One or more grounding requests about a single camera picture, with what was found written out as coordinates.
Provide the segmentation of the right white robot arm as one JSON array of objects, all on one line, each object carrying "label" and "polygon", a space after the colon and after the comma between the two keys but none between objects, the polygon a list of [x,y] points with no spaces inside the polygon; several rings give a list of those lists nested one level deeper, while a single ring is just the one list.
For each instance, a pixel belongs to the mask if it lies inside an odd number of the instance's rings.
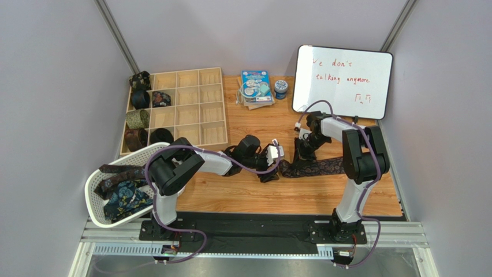
[{"label": "right white robot arm", "polygon": [[[291,168],[296,177],[345,173],[348,182],[334,209],[329,234],[334,241],[346,241],[362,230],[361,215],[372,187],[389,171],[382,132],[378,126],[361,127],[320,111],[307,115],[309,133],[295,139]],[[342,158],[317,160],[315,151],[323,144],[342,143]]]}]

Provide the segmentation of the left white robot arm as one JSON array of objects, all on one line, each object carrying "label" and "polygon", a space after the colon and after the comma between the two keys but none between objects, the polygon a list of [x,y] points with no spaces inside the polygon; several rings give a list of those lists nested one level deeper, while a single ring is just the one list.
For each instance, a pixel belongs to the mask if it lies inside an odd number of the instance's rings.
[{"label": "left white robot arm", "polygon": [[153,191],[152,215],[156,222],[167,229],[177,219],[178,193],[196,173],[229,177],[245,170],[262,181],[273,179],[284,157],[283,147],[277,140],[261,151],[259,147],[259,140],[251,135],[224,151],[199,148],[182,137],[156,151],[144,166]]}]

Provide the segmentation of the dark blue paisley tie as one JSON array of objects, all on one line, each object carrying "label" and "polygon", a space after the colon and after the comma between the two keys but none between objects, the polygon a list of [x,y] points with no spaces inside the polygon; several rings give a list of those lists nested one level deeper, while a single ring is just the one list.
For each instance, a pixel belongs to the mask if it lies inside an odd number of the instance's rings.
[{"label": "dark blue paisley tie", "polygon": [[315,161],[298,160],[289,163],[280,161],[279,172],[285,178],[317,177],[324,175],[345,174],[343,157]]}]

